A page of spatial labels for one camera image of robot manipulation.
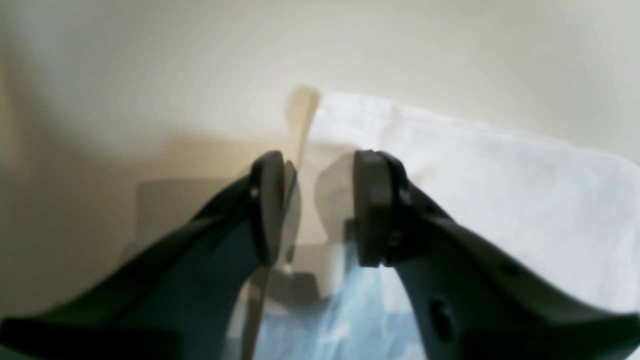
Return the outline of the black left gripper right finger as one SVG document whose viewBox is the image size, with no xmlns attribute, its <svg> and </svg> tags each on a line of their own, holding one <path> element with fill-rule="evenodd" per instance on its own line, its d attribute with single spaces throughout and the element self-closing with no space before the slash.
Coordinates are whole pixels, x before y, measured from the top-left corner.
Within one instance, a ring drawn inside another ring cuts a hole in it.
<svg viewBox="0 0 640 360">
<path fill-rule="evenodd" d="M 357 150 L 362 267 L 393 268 L 430 360 L 626 360 L 639 315 L 587 305 L 457 223 L 390 153 Z"/>
</svg>

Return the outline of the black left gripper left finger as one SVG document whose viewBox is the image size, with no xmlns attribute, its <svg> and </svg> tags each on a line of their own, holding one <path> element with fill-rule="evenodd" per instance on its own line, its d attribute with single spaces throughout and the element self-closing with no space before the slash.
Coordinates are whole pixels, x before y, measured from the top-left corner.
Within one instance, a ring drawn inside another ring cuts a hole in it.
<svg viewBox="0 0 640 360">
<path fill-rule="evenodd" d="M 77 298 L 1 322 L 9 357 L 218 360 L 243 285 L 273 266 L 295 167 L 279 151 Z"/>
</svg>

